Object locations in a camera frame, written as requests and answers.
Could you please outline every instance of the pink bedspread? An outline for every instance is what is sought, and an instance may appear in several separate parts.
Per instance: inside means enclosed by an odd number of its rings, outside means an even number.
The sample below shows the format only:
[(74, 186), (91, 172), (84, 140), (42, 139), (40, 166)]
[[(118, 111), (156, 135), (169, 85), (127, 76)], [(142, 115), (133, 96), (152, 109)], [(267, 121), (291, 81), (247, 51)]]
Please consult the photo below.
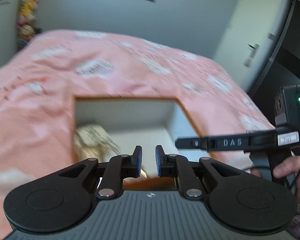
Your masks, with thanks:
[[(0, 171), (36, 178), (73, 163), (74, 95), (177, 97), (201, 134), (272, 126), (214, 61), (123, 35), (51, 31), (0, 68)], [(243, 153), (216, 153), (243, 167)], [(10, 231), (0, 198), (0, 239)]]

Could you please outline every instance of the round black disc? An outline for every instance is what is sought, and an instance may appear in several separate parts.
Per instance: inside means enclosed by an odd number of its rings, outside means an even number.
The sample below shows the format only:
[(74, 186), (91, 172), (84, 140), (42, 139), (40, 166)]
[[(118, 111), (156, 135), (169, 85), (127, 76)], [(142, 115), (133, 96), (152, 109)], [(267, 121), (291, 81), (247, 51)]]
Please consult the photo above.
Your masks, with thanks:
[(27, 232), (51, 233), (82, 221), (91, 209), (90, 194), (73, 179), (57, 181), (34, 181), (12, 190), (3, 203), (10, 224)]
[(208, 204), (223, 224), (251, 233), (282, 230), (297, 209), (288, 189), (253, 175), (223, 178)]

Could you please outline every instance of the gray gripper base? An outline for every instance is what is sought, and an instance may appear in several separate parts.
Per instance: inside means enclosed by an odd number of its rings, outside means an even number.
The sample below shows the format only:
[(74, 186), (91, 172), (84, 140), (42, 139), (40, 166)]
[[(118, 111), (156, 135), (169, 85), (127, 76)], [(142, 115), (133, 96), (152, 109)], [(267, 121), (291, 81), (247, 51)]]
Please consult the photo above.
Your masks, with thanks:
[(101, 201), (83, 223), (62, 233), (30, 235), (14, 231), (7, 240), (293, 240), (281, 231), (249, 236), (223, 227), (202, 202), (182, 198), (178, 191), (124, 191)]

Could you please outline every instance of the white label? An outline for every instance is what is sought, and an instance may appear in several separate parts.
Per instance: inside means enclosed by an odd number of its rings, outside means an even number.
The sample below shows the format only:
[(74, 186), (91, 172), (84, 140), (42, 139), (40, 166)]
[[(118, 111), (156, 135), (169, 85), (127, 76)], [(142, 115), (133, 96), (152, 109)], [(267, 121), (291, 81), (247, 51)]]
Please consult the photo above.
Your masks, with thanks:
[(278, 135), (278, 146), (299, 142), (299, 133), (290, 132)]
[(117, 43), (119, 43), (119, 44), (121, 44), (121, 45), (123, 45), (123, 46), (126, 46), (126, 47), (128, 47), (128, 48), (131, 48), (131, 47), (133, 46), (132, 43), (126, 42), (126, 41), (117, 41)]
[(221, 78), (209, 76), (208, 80), (225, 93), (228, 93), (232, 89), (232, 85)]
[(32, 54), (31, 57), (32, 59), (41, 59), (41, 58), (47, 58), (50, 56), (54, 56), (66, 52), (67, 51), (65, 49), (48, 49), (40, 53)]
[(75, 32), (75, 34), (81, 37), (96, 38), (96, 39), (102, 39), (107, 35), (106, 33), (101, 33), (101, 32), (86, 32), (86, 31), (77, 31)]
[(189, 53), (189, 52), (182, 52), (181, 56), (183, 56), (187, 59), (192, 59), (192, 60), (195, 60), (197, 58), (197, 55)]
[(182, 84), (184, 87), (189, 89), (192, 92), (199, 93), (199, 94), (206, 94), (207, 92), (204, 89), (197, 88), (194, 84), (191, 83), (183, 83)]
[(154, 60), (150, 60), (150, 59), (146, 59), (146, 58), (142, 58), (140, 57), (139, 60), (141, 62), (143, 62), (148, 69), (152, 70), (154, 73), (160, 75), (166, 75), (166, 74), (171, 74), (171, 71), (167, 68), (164, 68), (161, 64), (159, 64), (158, 62), (154, 61)]
[(76, 69), (76, 72), (84, 77), (99, 76), (105, 78), (113, 69), (114, 66), (109, 62), (103, 59), (97, 59), (84, 62)]
[(28, 83), (28, 88), (35, 94), (37, 95), (43, 95), (44, 94), (44, 89), (41, 85), (40, 82), (32, 82)]
[(147, 40), (143, 40), (145, 43), (153, 46), (153, 47), (156, 47), (156, 48), (159, 48), (159, 49), (166, 49), (166, 48), (169, 48), (168, 46), (165, 46), (165, 45), (162, 45), (162, 44), (158, 44), (158, 43), (154, 43), (152, 41), (147, 41)]
[(155, 194), (152, 193), (152, 192), (150, 192), (150, 193), (148, 193), (146, 196), (149, 197), (149, 198), (153, 198), (153, 197), (155, 197)]

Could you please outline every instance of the black cable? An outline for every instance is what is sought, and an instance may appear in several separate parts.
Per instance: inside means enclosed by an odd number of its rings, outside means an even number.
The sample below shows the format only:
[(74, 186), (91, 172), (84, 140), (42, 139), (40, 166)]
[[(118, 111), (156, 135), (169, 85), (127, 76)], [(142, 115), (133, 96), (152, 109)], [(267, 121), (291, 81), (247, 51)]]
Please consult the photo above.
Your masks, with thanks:
[[(243, 171), (247, 171), (247, 170), (251, 170), (251, 169), (266, 169), (266, 170), (271, 170), (271, 168), (267, 167), (267, 166), (252, 166), (252, 167), (243, 169)], [(296, 184), (297, 179), (299, 178), (299, 176), (300, 176), (300, 168), (299, 168), (299, 170), (298, 170), (298, 172), (296, 174), (296, 177), (294, 178), (293, 182), (291, 183), (291, 185), (289, 185), (289, 182), (288, 182), (287, 178), (284, 177), (284, 182), (286, 183), (287, 188), (289, 190), (291, 190), (292, 187)], [(295, 190), (294, 195), (295, 195), (295, 197), (297, 196), (297, 189)]]

